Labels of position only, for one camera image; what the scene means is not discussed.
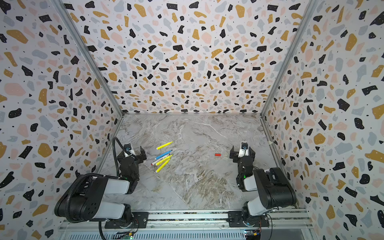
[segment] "marble tabletop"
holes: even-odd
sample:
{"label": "marble tabletop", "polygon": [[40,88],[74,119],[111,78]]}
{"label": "marble tabletop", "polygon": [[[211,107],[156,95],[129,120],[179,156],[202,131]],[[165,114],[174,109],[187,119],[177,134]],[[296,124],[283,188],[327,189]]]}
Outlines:
{"label": "marble tabletop", "polygon": [[[126,115],[117,137],[136,152],[142,146],[147,160],[139,165],[140,181],[132,194],[104,200],[134,210],[240,209],[257,197],[238,189],[237,164],[229,159],[232,146],[238,151],[242,141],[256,152],[254,166],[276,167],[258,115]],[[156,173],[154,158],[171,149],[171,160]],[[100,173],[116,174],[112,150]]]}

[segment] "yellow highlighter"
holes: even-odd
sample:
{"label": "yellow highlighter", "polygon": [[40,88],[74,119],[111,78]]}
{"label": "yellow highlighter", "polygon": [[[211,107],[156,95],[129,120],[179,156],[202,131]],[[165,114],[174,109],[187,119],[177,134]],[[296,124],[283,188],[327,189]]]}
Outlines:
{"label": "yellow highlighter", "polygon": [[173,143],[173,141],[172,142],[167,142],[166,144],[161,145],[160,147],[157,147],[156,149],[159,150],[160,148],[166,147],[166,146],[170,145],[171,143]]}
{"label": "yellow highlighter", "polygon": [[173,156],[173,154],[172,154],[172,155],[169,155],[168,157],[164,158],[163,160],[157,162],[157,163],[156,163],[156,166],[158,166],[158,165],[162,164],[163,162],[169,160],[172,156]]}
{"label": "yellow highlighter", "polygon": [[160,172],[160,170],[163,169],[163,167],[164,167],[165,165],[167,165],[167,163],[169,162],[169,160],[170,160],[170,159],[168,159],[165,163],[163,163],[163,165],[161,165],[161,166],[156,170],[156,172]]}

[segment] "black cable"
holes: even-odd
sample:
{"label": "black cable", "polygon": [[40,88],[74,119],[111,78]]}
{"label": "black cable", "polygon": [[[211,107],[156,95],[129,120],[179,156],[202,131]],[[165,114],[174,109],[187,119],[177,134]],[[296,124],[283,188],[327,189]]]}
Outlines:
{"label": "black cable", "polygon": [[268,240],[271,240],[271,237],[272,237],[272,231],[273,231],[273,223],[272,223],[272,218],[271,218],[271,216],[269,215],[269,214],[267,214],[269,217],[270,217],[270,219],[271,219],[271,235],[269,236],[269,239]]}
{"label": "black cable", "polygon": [[101,221],[99,221],[99,233],[100,233],[101,239],[106,240],[103,234],[103,230],[101,229]]}

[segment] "terrazzo wall panel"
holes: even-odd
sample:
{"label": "terrazzo wall panel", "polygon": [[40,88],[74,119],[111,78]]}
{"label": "terrazzo wall panel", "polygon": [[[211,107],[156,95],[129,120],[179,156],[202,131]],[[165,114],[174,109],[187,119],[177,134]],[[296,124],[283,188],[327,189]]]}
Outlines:
{"label": "terrazzo wall panel", "polygon": [[54,239],[56,202],[101,163],[118,116],[51,2],[0,7],[0,239]]}
{"label": "terrazzo wall panel", "polygon": [[384,239],[383,1],[319,1],[265,116],[319,239]]}
{"label": "terrazzo wall panel", "polygon": [[259,112],[308,0],[65,0],[124,112]]}

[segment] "blue marker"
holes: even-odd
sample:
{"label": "blue marker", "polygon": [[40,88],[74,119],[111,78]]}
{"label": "blue marker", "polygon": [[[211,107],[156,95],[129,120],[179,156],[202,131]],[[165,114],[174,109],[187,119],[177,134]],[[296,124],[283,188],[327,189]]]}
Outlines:
{"label": "blue marker", "polygon": [[169,154],[169,153],[172,152],[172,151],[173,151],[173,150],[170,150],[170,151],[168,151],[168,152],[165,152],[165,153],[161,154],[160,156],[155,157],[155,159],[157,160],[157,159],[159,159],[159,158],[161,158],[161,157],[163,157],[163,156]]}

